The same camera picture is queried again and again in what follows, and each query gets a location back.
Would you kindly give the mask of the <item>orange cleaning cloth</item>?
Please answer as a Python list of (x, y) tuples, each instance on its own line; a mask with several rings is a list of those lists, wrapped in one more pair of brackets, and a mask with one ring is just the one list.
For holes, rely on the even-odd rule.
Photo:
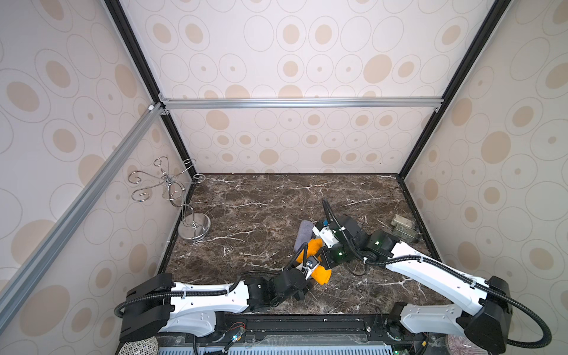
[(307, 280), (313, 279), (320, 285), (327, 284), (332, 275), (332, 270), (322, 264), (323, 259), (319, 255), (324, 245), (321, 239), (313, 239), (303, 244), (295, 260), (296, 269), (300, 270)]

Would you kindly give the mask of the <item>lavender eyeglass case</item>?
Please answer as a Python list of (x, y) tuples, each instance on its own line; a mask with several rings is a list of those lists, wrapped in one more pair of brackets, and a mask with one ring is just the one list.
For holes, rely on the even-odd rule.
[(297, 232), (297, 238), (294, 243), (294, 251), (299, 251), (305, 243), (312, 240), (314, 224), (310, 220), (303, 220)]

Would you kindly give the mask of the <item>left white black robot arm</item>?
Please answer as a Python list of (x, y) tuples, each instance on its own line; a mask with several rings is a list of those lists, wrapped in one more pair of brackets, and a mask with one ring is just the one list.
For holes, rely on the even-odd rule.
[(220, 313), (261, 312), (291, 297), (301, 299), (319, 264), (304, 244), (283, 270), (244, 272), (232, 284), (189, 285), (173, 281), (170, 273), (156, 275), (130, 289), (115, 307), (122, 320), (120, 340), (131, 343), (160, 332), (209, 336)]

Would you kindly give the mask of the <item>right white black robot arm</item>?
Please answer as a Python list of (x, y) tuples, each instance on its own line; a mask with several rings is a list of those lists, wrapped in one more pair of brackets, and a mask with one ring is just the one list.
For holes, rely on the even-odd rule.
[[(451, 301), (449, 306), (398, 303), (391, 312), (397, 326), (414, 334), (434, 332), (466, 337), (491, 354), (502, 354), (508, 346), (537, 349), (552, 342), (550, 327), (537, 313), (511, 298), (505, 280), (486, 280), (460, 272), (390, 233), (377, 230), (367, 234), (353, 218), (337, 217), (327, 200), (322, 206), (327, 225), (316, 230), (316, 234), (324, 240), (322, 259), (327, 268), (357, 260), (368, 268), (380, 267), (407, 276)], [(515, 309), (541, 329), (540, 340), (510, 339)]]

